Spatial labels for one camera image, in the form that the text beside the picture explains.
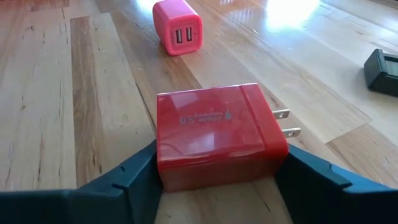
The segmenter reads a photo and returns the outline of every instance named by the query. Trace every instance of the red wall charger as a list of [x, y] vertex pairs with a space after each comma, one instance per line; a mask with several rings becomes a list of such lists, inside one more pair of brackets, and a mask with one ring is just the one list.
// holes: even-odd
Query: red wall charger
[[166, 191], [273, 175], [288, 154], [285, 137], [257, 84], [157, 95], [157, 165]]
[[194, 52], [201, 47], [201, 18], [184, 0], [157, 2], [152, 14], [156, 33], [170, 55]]

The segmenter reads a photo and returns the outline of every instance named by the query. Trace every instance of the translucent red plastic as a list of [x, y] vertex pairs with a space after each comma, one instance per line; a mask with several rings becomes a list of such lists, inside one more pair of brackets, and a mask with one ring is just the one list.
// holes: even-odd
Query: translucent red plastic
[[273, 175], [287, 154], [255, 83], [157, 95], [157, 165], [168, 192]]

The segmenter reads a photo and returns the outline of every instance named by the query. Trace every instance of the metal prong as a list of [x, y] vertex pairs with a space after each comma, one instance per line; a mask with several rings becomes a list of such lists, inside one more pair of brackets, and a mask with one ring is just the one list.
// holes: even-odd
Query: metal prong
[[274, 115], [275, 119], [284, 119], [289, 116], [290, 110], [289, 109], [284, 109], [284, 110], [277, 110], [273, 111], [272, 114]]
[[301, 132], [301, 128], [282, 129], [285, 138], [297, 137]]

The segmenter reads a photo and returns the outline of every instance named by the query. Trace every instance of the hardwood floor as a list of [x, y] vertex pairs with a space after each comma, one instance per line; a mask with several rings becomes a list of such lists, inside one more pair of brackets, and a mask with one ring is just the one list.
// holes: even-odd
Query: hardwood floor
[[[398, 188], [398, 99], [368, 91], [398, 54], [398, 2], [187, 0], [203, 47], [170, 57], [156, 0], [0, 1], [0, 190], [79, 187], [155, 138], [157, 93], [257, 82], [289, 143]], [[291, 223], [272, 179], [164, 194], [157, 223]]]

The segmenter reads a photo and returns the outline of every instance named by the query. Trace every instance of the dark green holder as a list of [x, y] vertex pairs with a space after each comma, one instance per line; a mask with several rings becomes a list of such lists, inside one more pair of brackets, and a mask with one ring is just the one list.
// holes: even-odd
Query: dark green holder
[[364, 64], [366, 84], [372, 91], [398, 96], [398, 57], [376, 49]]
[[0, 193], [0, 223], [150, 224], [163, 185], [156, 141], [76, 190]]
[[398, 191], [295, 146], [275, 175], [294, 224], [397, 223]]
[[[295, 224], [397, 223], [398, 191], [289, 151], [275, 180]], [[1, 223], [152, 224], [162, 190], [154, 141], [79, 189], [0, 193]]]

